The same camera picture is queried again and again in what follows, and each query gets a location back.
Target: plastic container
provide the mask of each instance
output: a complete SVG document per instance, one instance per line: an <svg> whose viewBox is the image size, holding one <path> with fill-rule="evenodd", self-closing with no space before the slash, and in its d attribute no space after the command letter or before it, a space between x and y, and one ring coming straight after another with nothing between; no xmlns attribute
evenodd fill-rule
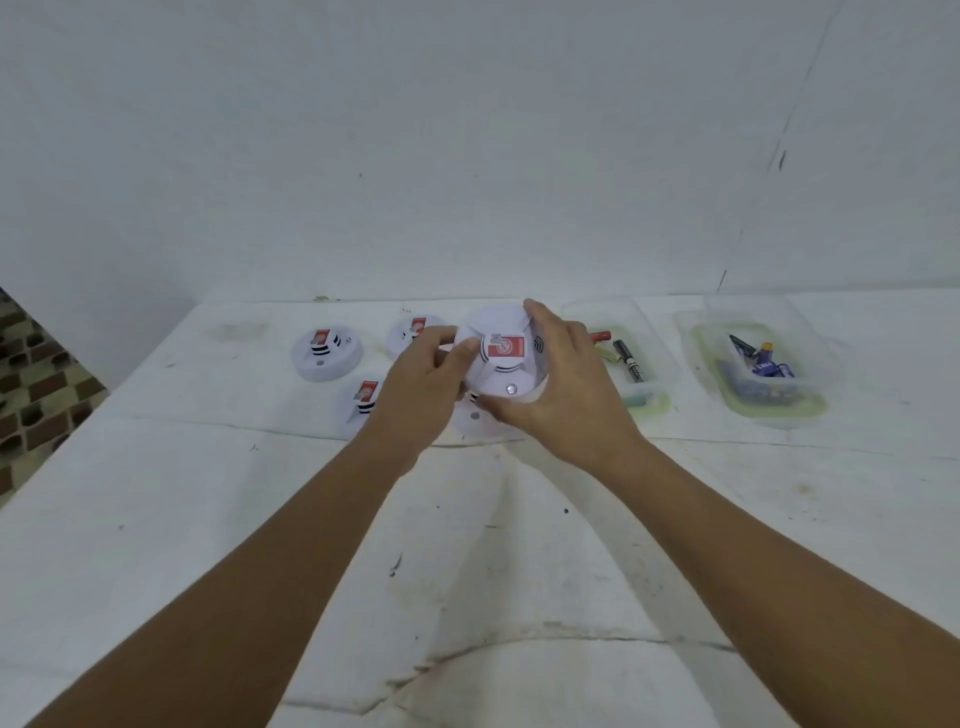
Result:
<svg viewBox="0 0 960 728"><path fill-rule="evenodd" d="M791 302L773 295L704 296L697 335L727 405L747 417L816 417L828 408L828 393L843 381L840 359ZM756 349L773 345L772 359L793 377L760 376L733 344L736 336Z"/></svg>
<svg viewBox="0 0 960 728"><path fill-rule="evenodd" d="M575 301L561 309L567 320L582 321L590 332L609 331L610 341L597 343L613 352L612 343L627 345L639 366L642 382L635 382L624 362L605 362L620 398L628 407L667 409L668 390L676 381L680 368L670 350L657 336L643 311L627 297Z"/></svg>

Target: white table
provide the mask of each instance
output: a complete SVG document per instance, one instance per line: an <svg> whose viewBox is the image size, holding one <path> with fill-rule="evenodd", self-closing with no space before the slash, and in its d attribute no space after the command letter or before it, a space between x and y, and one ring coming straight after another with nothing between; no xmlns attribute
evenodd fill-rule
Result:
<svg viewBox="0 0 960 728"><path fill-rule="evenodd" d="M960 291L791 299L848 364L815 426L754 424L684 369L658 447L777 530L960 634ZM0 726L22 725L226 555L342 445L296 336L477 301L198 306L0 511ZM646 531L530 442L449 428L391 492L275 728L791 725ZM402 553L396 576L391 567Z"/></svg>

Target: red label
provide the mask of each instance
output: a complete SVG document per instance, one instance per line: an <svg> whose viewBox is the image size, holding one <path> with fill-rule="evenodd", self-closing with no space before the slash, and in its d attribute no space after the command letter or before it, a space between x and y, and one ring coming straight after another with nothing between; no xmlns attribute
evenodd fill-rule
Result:
<svg viewBox="0 0 960 728"><path fill-rule="evenodd" d="M490 337L490 343L487 345L487 356L523 356L523 337L522 336L504 336L495 333Z"/></svg>
<svg viewBox="0 0 960 728"><path fill-rule="evenodd" d="M379 383L378 381L364 381L364 383L360 385L360 389L357 390L357 393L353 395L353 398L360 401L370 401L373 397L373 392L376 391L376 385Z"/></svg>

